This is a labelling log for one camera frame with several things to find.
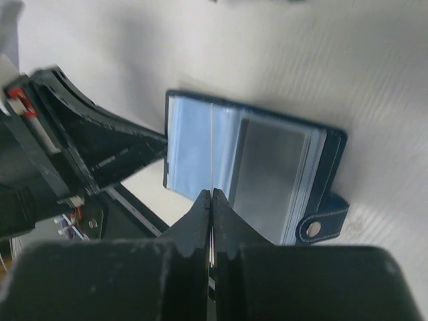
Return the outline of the blue leather card holder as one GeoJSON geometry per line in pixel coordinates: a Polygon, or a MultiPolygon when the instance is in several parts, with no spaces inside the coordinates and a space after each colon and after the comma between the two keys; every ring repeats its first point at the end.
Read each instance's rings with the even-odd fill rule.
{"type": "Polygon", "coordinates": [[[233,210],[276,245],[340,235],[349,204],[332,191],[345,131],[223,98],[169,90],[163,185],[194,201],[223,191],[233,210]]]}

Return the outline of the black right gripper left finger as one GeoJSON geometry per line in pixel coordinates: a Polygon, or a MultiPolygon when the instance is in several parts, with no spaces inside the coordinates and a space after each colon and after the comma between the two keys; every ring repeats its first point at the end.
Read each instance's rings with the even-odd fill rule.
{"type": "Polygon", "coordinates": [[[202,190],[189,211],[159,238],[170,246],[161,320],[206,320],[211,194],[202,190]]]}

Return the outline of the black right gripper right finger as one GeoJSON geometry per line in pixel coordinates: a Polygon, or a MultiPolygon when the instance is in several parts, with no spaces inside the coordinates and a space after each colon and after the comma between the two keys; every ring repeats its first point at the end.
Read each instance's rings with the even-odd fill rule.
{"type": "Polygon", "coordinates": [[[242,245],[273,243],[247,224],[232,208],[222,190],[212,195],[215,252],[215,303],[218,320],[245,320],[245,289],[241,270],[242,245]]]}

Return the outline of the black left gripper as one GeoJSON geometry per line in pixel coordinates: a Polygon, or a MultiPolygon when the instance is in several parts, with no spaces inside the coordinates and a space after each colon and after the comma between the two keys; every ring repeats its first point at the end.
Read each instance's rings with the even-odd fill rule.
{"type": "Polygon", "coordinates": [[[104,213],[91,200],[164,157],[165,135],[95,104],[54,66],[30,76],[1,72],[1,238],[38,221],[77,211],[78,229],[102,238],[104,213]],[[65,116],[119,133],[78,134],[65,116]]]}

